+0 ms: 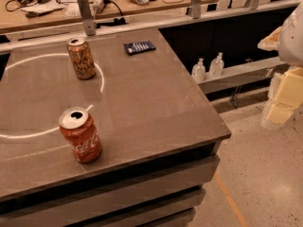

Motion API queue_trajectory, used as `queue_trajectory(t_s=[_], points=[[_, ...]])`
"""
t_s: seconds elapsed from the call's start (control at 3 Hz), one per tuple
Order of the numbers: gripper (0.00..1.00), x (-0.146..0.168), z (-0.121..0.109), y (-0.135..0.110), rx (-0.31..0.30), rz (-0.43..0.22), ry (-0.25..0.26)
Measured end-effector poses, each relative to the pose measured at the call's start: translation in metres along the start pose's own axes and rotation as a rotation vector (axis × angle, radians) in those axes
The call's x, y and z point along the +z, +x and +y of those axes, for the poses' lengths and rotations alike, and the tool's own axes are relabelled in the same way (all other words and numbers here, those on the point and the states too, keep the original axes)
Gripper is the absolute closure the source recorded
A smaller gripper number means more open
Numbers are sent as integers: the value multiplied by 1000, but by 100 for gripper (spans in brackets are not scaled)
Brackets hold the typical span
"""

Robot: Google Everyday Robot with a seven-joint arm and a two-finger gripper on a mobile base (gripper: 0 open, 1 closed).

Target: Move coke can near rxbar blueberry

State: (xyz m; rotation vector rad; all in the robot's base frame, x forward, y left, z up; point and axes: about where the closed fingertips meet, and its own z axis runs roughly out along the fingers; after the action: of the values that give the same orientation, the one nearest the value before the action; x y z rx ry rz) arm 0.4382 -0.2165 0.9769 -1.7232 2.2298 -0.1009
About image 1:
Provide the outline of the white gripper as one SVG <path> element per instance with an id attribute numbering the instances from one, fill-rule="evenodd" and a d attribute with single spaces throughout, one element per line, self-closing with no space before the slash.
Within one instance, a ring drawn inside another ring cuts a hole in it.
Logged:
<path id="1" fill-rule="evenodd" d="M 269 87 L 260 124 L 267 130 L 282 127 L 303 104 L 303 2 L 284 21 L 282 27 L 258 43 L 265 51 L 278 51 L 279 58 L 291 67 L 275 73 Z"/>

